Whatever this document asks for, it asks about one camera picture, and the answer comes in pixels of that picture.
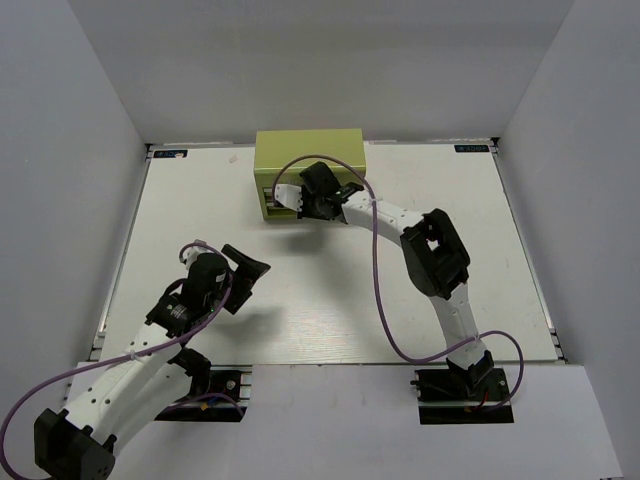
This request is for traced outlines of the green metal drawer cabinet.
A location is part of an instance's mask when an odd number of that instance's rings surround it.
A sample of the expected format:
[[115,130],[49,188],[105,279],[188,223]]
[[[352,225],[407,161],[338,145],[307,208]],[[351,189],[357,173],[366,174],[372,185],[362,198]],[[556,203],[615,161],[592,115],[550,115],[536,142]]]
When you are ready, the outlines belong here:
[[259,131],[254,152],[254,180],[259,195],[263,219],[292,219],[295,212],[276,207],[272,198],[272,185],[277,174],[290,161],[314,154],[289,167],[278,182],[301,185],[299,174],[315,162],[321,161],[336,175],[341,184],[362,182],[341,165],[317,157],[326,155],[341,160],[366,176],[366,156],[361,129],[315,129]]

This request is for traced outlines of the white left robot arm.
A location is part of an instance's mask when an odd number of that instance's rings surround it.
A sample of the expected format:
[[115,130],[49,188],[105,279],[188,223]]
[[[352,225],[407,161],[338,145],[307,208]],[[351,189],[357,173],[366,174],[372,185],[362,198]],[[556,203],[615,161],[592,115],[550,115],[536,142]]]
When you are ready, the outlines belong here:
[[270,265],[229,244],[195,241],[179,260],[187,274],[171,283],[147,313],[120,360],[59,412],[34,424],[35,463],[54,479],[105,479],[118,453],[168,408],[225,397],[210,361],[189,341],[222,311],[235,314]]

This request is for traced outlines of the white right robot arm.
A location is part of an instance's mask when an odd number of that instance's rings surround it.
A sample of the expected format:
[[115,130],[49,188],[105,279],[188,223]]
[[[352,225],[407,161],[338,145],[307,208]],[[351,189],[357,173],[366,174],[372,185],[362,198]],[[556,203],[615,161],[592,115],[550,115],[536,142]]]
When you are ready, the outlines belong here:
[[470,256],[446,212],[411,211],[372,196],[366,186],[342,185],[323,162],[307,167],[300,177],[301,217],[366,228],[402,250],[411,283],[436,312],[449,350],[453,390],[466,399],[477,397],[494,363],[469,302]]

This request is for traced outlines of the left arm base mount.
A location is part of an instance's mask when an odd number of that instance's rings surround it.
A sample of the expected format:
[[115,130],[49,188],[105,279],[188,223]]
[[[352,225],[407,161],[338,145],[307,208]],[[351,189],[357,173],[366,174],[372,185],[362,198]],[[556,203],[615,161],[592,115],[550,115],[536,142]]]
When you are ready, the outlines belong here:
[[239,423],[252,387],[250,366],[212,367],[207,388],[193,389],[155,418],[160,422]]

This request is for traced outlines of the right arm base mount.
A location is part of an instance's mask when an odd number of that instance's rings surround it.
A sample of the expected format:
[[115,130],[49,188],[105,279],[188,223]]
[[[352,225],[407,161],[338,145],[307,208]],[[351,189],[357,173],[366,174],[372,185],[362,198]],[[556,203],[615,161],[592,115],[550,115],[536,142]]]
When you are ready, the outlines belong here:
[[421,425],[512,424],[510,390],[502,368],[495,368],[473,391],[448,369],[416,370],[410,382],[418,399]]

